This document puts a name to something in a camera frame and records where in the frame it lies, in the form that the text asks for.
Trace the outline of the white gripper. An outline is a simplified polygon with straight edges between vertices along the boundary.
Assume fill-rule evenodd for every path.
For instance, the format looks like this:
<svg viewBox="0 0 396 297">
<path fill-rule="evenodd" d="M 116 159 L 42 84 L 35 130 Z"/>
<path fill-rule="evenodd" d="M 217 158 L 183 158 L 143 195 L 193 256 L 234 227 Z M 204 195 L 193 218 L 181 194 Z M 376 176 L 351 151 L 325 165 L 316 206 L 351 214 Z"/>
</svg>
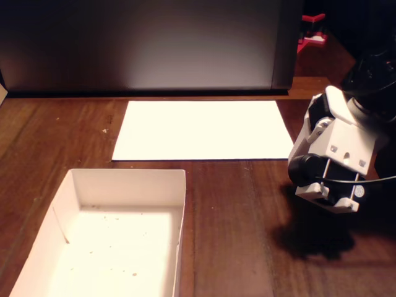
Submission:
<svg viewBox="0 0 396 297">
<path fill-rule="evenodd" d="M 310 101 L 288 164 L 309 151 L 366 176 L 377 138 L 357 102 L 328 86 Z"/>
</svg>

